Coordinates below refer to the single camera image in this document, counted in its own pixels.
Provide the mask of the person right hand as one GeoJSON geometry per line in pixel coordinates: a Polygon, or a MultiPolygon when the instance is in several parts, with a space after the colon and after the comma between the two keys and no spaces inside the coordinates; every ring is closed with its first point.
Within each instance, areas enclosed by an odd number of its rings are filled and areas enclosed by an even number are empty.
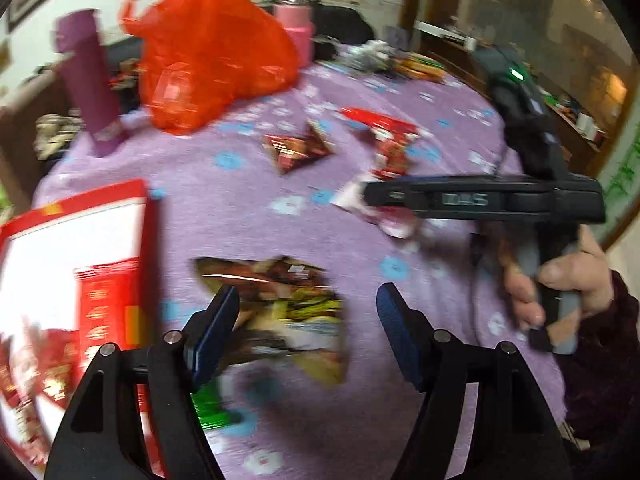
{"type": "MultiPolygon", "coordinates": [[[[579,228],[578,245],[577,252],[544,263],[537,281],[559,292],[580,292],[582,316],[589,318],[610,306],[614,287],[606,255],[589,226],[579,228]]],[[[543,326],[546,314],[537,300],[537,284],[522,271],[509,237],[500,240],[498,255],[516,325],[522,332],[543,326]]]]}

